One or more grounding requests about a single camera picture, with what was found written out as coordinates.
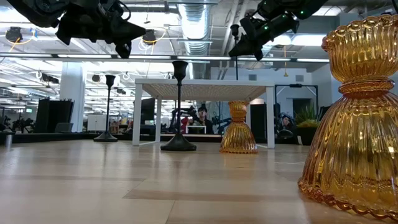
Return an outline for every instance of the white tabletop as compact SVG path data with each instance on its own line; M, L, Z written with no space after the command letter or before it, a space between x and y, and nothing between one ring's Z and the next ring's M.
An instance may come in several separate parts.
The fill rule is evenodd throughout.
M177 81L154 78L137 78L136 84L156 98L163 100L177 99ZM266 92L266 87L273 87L272 82L236 81L236 80L183 80L182 100L203 101L251 101Z

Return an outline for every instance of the wooden floor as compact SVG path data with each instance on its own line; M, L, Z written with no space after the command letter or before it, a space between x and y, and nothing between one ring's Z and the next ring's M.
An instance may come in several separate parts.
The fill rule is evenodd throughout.
M308 147L258 155L160 152L130 141L0 148L0 223L379 223L303 198Z

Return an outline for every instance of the ceiling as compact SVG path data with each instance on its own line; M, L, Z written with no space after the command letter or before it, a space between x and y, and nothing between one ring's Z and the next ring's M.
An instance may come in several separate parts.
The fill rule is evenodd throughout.
M200 0L180 0L179 2L201 2ZM129 22L132 22L146 29L154 29L157 42L154 46L143 44L141 38L132 41L131 54L153 54L153 55L186 55L187 54L187 34L183 33L181 20L179 14L176 14L178 6L175 1L169 1L171 9L170 13L153 12L161 11L163 1L123 1L130 4L132 11ZM236 13L233 14L234 4L236 6ZM209 51L207 55L219 56L227 55L233 43L231 35L227 36L229 31L227 26L230 22L237 22L239 17L245 12L255 10L260 1L248 1L247 6L244 6L244 0L220 0L217 4L209 5L209 34L206 41L209 43ZM319 35L323 36L329 30L334 29L338 25L338 15L341 13L350 13L353 15L363 14L369 15L374 13L380 14L380 9L385 10L391 8L390 1L380 0L330 0L328 1L314 16L302 21L297 34L291 32L285 35L290 40L294 40L298 35ZM23 35L21 45L14 45L5 38L5 33L9 30L10 26L19 26L22 28ZM32 38L32 29L37 33L37 38ZM65 45L58 40L55 36L57 29L41 28L31 24L26 18L21 16L17 11L12 9L6 1L0 3L0 52L13 52L13 53L43 53L43 54L116 54L113 44L106 44L104 41L99 40L97 43L91 43L85 39L72 39L70 45ZM315 44L310 45L293 45L290 43L285 48L278 48L275 46L270 47L267 52L269 57L294 57L294 58L328 58L327 54L319 47L320 40L317 39ZM226 44L226 50L223 52L223 46ZM106 90L97 89L98 87L105 87L104 81L93 82L93 75L104 75L105 73L118 75L118 86L134 86L135 78L168 78L170 73L173 72L171 63L158 63L158 62L83 62L87 70L87 90L86 90L86 110L87 113L95 109L103 108L106 99ZM206 66L218 67L218 62L211 62ZM274 62L267 63L245 63L240 65L245 68L274 68L279 69L285 67L285 63ZM306 68L309 72L316 69L319 64L314 63L287 63L289 68ZM61 61L38 61L38 60L24 60L21 58L0 58L0 85L47 85L40 81L40 74L46 73L59 80L62 79L62 62ZM38 98L44 96L51 96L57 98L59 94L59 87L53 85L53 88L3 88L4 98L22 97L28 105L36 105ZM116 91L112 92L114 101L111 107L116 110L123 108L128 112L132 112L132 101L134 99L134 90L127 91L126 95L120 95ZM1 102L2 105L14 104L14 100L9 100L6 103Z

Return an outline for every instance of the black candle holder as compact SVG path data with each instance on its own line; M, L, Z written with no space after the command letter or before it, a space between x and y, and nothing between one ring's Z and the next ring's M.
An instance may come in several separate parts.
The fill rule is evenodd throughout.
M177 133L175 136L166 144L160 147L163 151L196 151L197 146L188 142L181 134L181 86L182 80L185 78L185 71L188 63L184 61L174 61L174 77L177 79L178 88L178 107L177 107Z
M94 142L117 142L118 139L115 138L111 133L109 133L109 102L111 101L111 87L113 86L114 79L116 78L114 75L105 75L106 77L106 85L108 86L108 105L106 107L106 126L105 131L94 138Z

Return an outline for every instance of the silver duct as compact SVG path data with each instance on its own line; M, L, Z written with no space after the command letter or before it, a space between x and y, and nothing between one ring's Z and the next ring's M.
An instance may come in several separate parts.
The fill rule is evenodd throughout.
M206 4L180 4L181 28L186 39L205 40L209 35L210 6ZM188 55L208 55L209 43L185 42ZM193 63L194 79L209 78L206 76L205 63Z

